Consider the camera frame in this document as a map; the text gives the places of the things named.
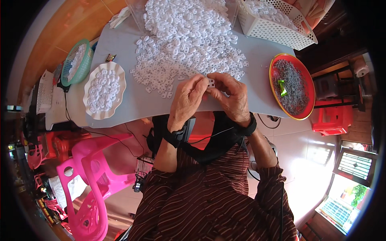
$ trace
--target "striped shirt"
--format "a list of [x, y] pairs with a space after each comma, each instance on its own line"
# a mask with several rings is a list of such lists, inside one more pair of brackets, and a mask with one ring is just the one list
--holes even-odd
[[[128, 240], [278, 240], [283, 185], [279, 165], [259, 170], [255, 199], [248, 197], [247, 153], [233, 146], [202, 166], [177, 150], [177, 171], [148, 175]], [[283, 198], [283, 240], [296, 228]]]

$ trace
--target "white wavy plate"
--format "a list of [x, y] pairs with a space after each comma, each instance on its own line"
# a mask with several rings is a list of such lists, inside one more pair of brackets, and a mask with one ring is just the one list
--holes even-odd
[[[92, 113], [90, 111], [90, 106], [87, 105], [88, 100], [88, 90], [91, 87], [91, 82], [96, 79], [96, 75], [98, 72], [101, 72], [102, 69], [105, 68], [107, 70], [113, 69], [115, 71], [115, 75], [119, 75], [118, 85], [120, 85], [119, 92], [116, 94], [116, 100], [113, 102], [113, 106], [108, 111], [98, 111], [96, 113]], [[122, 103], [123, 92], [126, 89], [126, 80], [125, 80], [125, 71], [123, 68], [114, 62], [108, 62], [106, 64], [99, 65], [93, 72], [91, 72], [88, 82], [85, 85], [85, 96], [83, 97], [83, 103], [86, 106], [86, 112], [95, 120], [103, 120], [106, 118], [110, 118], [115, 113], [115, 109]]]

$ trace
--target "green plastic basket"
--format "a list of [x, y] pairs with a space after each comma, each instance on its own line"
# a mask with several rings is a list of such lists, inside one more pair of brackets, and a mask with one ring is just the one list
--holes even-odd
[[[78, 51], [79, 46], [81, 46], [82, 44], [86, 44], [85, 55], [74, 77], [70, 81], [68, 81], [68, 74], [69, 74], [70, 68], [72, 67], [71, 62], [74, 60], [76, 56], [76, 52]], [[93, 59], [93, 56], [94, 56], [94, 51], [91, 49], [90, 42], [87, 39], [82, 39], [78, 43], [76, 43], [75, 46], [70, 51], [70, 53], [67, 55], [67, 58], [63, 63], [63, 69], [62, 69], [62, 75], [61, 75], [62, 85], [69, 86], [71, 84], [82, 82], [90, 72], [91, 61]]]

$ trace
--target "sleeve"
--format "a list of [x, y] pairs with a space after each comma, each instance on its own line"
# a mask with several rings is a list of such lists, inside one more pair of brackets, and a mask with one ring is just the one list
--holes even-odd
[[294, 216], [288, 204], [287, 193], [284, 190], [286, 177], [281, 173], [279, 163], [275, 167], [259, 169], [260, 182], [257, 186], [255, 200], [259, 204], [261, 217], [265, 219], [271, 240], [279, 240], [281, 207], [283, 197], [283, 236], [282, 240], [295, 240], [296, 227]]
[[178, 184], [175, 176], [175, 173], [161, 172], [154, 168], [148, 174], [128, 240], [152, 238], [157, 233], [161, 209]]

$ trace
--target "wrist strap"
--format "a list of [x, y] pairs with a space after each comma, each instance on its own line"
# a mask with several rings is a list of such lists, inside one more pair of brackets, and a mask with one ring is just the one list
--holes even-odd
[[184, 125], [181, 130], [169, 132], [167, 125], [164, 127], [162, 131], [163, 138], [169, 142], [174, 148], [178, 148], [181, 144], [182, 137], [185, 133], [186, 126]]
[[234, 128], [236, 130], [235, 134], [237, 136], [240, 136], [240, 137], [246, 136], [246, 137], [248, 137], [248, 136], [252, 135], [252, 133], [256, 130], [256, 126], [257, 126], [256, 118], [255, 118], [255, 116], [253, 115], [252, 112], [249, 112], [249, 114], [250, 114], [250, 117], [251, 117], [251, 122], [249, 123], [249, 125], [247, 127], [242, 127], [242, 126], [239, 126], [238, 124], [235, 123]]

